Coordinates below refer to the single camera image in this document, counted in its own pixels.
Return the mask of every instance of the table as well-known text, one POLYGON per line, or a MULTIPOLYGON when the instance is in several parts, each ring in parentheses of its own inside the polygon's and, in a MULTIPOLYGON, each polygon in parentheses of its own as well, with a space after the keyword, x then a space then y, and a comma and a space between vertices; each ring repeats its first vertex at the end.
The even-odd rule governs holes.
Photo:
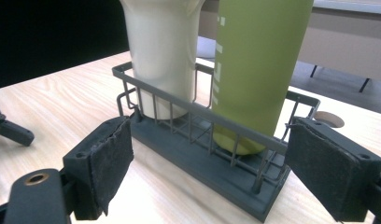
MULTIPOLYGON (((1 112, 35 134, 30 147, 0 136, 0 204, 7 201, 16 179, 37 169, 60 170, 69 150, 103 121, 119 115, 116 97, 123 87, 111 68, 130 60, 125 52, 0 89, 1 112)), ((290 89, 320 99, 320 110, 345 121, 338 132, 381 156, 380 114, 290 89)), ((93 223, 259 223, 142 143, 133 139, 133 144, 135 159, 109 216, 93 223)), ((372 220, 370 214, 366 222, 372 220)), ((265 223, 335 222, 291 173, 265 223)))

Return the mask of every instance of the metal bracket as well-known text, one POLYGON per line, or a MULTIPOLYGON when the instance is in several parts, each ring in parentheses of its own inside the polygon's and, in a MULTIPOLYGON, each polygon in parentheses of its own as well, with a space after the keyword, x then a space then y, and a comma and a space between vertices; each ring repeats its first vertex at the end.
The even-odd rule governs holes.
POLYGON ((34 140, 34 134, 7 120, 7 117, 0 111, 0 135, 13 140, 19 144, 29 147, 34 140))

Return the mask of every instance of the green water bottle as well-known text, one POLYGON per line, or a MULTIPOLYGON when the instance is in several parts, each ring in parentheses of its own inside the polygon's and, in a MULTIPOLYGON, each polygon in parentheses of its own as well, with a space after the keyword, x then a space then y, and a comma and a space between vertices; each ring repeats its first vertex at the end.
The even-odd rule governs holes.
MULTIPOLYGON (((273 136, 302 45, 313 0, 220 0, 213 112, 273 136)), ((214 140, 233 151, 236 134, 214 140)), ((236 154, 264 147, 240 138, 236 154)))

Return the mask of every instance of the wire basket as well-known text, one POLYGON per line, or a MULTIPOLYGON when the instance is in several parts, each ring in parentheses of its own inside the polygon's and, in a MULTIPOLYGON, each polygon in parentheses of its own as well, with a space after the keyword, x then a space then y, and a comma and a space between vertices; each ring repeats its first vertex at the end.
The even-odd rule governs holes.
MULTIPOLYGON (((120 115, 123 116, 123 97, 127 107, 134 110, 131 115, 132 136, 263 222, 289 175, 290 168, 284 163, 288 125, 283 136, 276 138, 213 113, 210 109, 212 86, 209 89, 208 102, 203 105, 197 102, 197 80, 200 74, 210 75, 212 85, 214 70, 206 65, 197 63, 195 66, 196 84, 191 103, 127 75, 126 72, 130 70, 132 63, 112 68, 114 76, 123 81, 124 93, 117 98, 120 115), (168 101, 170 119, 151 119, 143 116, 142 104, 136 104, 131 99, 132 94, 141 99, 141 90, 149 92, 154 103, 157 98, 168 101), (173 105, 186 109, 188 113, 173 119, 173 105), (236 133, 237 140, 233 145, 233 152, 220 148, 214 142, 212 135, 215 125, 236 133), (241 137, 258 142, 266 149, 259 154, 236 155, 238 140, 241 137)), ((294 102, 288 123, 291 123, 298 105, 310 107, 306 115, 309 119, 313 118, 319 106, 318 99, 293 91, 288 91, 286 99, 294 102)), ((157 118, 156 115, 155 103, 154 118, 157 118)))

